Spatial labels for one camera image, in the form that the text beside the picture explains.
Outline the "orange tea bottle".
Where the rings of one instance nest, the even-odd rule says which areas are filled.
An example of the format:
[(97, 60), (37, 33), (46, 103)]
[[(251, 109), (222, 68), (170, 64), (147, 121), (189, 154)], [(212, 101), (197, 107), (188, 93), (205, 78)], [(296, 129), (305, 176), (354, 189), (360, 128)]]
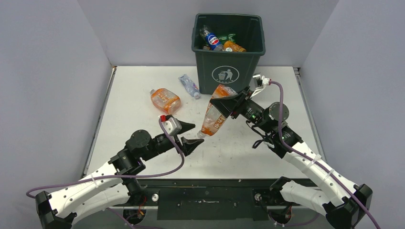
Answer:
[(246, 52), (246, 49), (239, 46), (235, 42), (228, 40), (224, 43), (224, 50), (226, 52)]

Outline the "crushed orange bottle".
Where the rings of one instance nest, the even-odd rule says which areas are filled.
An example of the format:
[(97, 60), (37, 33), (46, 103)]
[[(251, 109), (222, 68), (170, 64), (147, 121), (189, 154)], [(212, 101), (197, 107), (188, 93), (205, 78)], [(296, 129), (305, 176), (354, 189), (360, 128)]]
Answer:
[[(211, 99), (218, 99), (237, 95), (237, 92), (225, 85), (218, 85)], [(213, 136), (224, 124), (226, 118), (211, 103), (208, 104), (201, 130), (197, 133), (199, 138)]]
[(181, 107), (180, 97), (166, 88), (151, 90), (150, 99), (156, 108), (169, 115), (175, 114)]

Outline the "green plastic bottle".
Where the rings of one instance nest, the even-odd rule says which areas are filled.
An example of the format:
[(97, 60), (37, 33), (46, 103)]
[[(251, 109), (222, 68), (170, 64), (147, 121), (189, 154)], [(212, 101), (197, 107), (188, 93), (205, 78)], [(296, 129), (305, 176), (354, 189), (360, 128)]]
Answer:
[(236, 38), (235, 33), (230, 33), (230, 34), (227, 34), (227, 35), (218, 36), (218, 39), (222, 44), (225, 44), (227, 41), (231, 41), (231, 42), (236, 43), (235, 38)]

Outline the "Pepsi bottle blue label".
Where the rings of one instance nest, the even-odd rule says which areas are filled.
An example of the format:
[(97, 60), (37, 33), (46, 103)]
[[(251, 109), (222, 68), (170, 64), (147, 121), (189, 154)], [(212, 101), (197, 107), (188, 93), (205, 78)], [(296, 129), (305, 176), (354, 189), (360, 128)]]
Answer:
[(204, 41), (210, 46), (213, 51), (223, 51), (224, 46), (218, 39), (218, 37), (213, 33), (210, 27), (203, 25), (199, 30), (200, 36)]

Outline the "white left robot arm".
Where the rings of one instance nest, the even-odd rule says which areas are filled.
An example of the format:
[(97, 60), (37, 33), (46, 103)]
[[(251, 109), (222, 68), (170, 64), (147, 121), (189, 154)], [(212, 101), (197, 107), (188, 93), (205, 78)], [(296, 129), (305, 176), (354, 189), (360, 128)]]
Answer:
[(47, 192), (41, 187), (34, 196), (36, 211), (44, 229), (70, 229), (81, 219), (108, 207), (121, 204), (137, 205), (146, 197), (138, 178), (144, 162), (171, 149), (181, 156), (181, 165), (203, 139), (179, 138), (179, 134), (195, 128), (172, 115), (162, 115), (159, 125), (163, 131), (151, 137), (146, 130), (137, 130), (115, 156), (81, 180), (58, 185), (59, 190)]

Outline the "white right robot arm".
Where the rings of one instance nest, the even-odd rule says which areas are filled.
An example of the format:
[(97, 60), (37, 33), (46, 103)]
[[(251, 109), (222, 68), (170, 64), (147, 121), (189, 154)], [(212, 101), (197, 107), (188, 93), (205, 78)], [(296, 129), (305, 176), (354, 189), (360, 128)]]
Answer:
[(311, 180), (312, 189), (287, 177), (280, 177), (270, 187), (270, 198), (276, 204), (295, 203), (323, 215), (336, 229), (352, 229), (369, 213), (373, 192), (366, 184), (357, 185), (336, 172), (311, 150), (287, 125), (288, 108), (280, 102), (263, 108), (252, 100), (253, 92), (244, 89), (236, 95), (212, 98), (211, 104), (224, 116), (242, 116), (261, 140), (284, 161), (296, 167)]

